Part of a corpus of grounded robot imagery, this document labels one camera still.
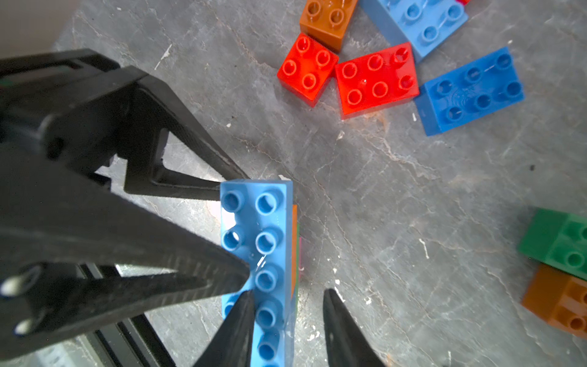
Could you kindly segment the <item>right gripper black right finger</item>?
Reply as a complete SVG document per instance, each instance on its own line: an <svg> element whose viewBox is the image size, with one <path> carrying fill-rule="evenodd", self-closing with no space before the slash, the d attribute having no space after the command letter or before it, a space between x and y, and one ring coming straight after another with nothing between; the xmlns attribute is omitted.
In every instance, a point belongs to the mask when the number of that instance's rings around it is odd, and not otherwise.
<svg viewBox="0 0 587 367"><path fill-rule="evenodd" d="M330 367L385 366L368 344L342 299L331 288L323 294L323 321Z"/></svg>

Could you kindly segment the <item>orange lego brick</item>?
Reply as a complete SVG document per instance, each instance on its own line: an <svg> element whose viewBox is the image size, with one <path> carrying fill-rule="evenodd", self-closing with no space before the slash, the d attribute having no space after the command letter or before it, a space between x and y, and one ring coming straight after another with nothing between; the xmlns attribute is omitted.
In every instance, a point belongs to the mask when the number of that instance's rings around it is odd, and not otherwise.
<svg viewBox="0 0 587 367"><path fill-rule="evenodd" d="M291 272L291 295L296 301L298 294L298 225L297 225L297 205L292 208L292 272Z"/></svg>

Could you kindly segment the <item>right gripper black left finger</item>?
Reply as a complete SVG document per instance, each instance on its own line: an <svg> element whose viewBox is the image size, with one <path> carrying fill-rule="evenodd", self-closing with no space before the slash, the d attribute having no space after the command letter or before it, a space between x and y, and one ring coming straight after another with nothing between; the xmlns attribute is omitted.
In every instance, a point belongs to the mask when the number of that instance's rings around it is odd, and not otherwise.
<svg viewBox="0 0 587 367"><path fill-rule="evenodd" d="M255 325L253 291L240 294L227 318L194 367L251 365Z"/></svg>

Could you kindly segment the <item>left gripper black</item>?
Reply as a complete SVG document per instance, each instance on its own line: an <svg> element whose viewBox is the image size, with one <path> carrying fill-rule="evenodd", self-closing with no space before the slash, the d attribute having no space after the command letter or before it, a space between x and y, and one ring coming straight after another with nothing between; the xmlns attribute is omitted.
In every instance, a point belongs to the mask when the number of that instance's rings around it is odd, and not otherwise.
<svg viewBox="0 0 587 367"><path fill-rule="evenodd" d="M116 152L127 194L217 201L248 178L146 75L90 49L2 59L2 359L246 283L245 261L98 185Z"/></svg>

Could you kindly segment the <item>small brown lego brick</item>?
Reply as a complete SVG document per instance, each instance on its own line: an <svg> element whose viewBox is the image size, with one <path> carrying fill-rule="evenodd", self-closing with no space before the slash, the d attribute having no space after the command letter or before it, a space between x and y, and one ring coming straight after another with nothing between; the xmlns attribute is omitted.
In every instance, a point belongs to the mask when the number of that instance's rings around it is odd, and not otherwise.
<svg viewBox="0 0 587 367"><path fill-rule="evenodd" d="M521 305L550 326L586 339L586 281L542 264Z"/></svg>

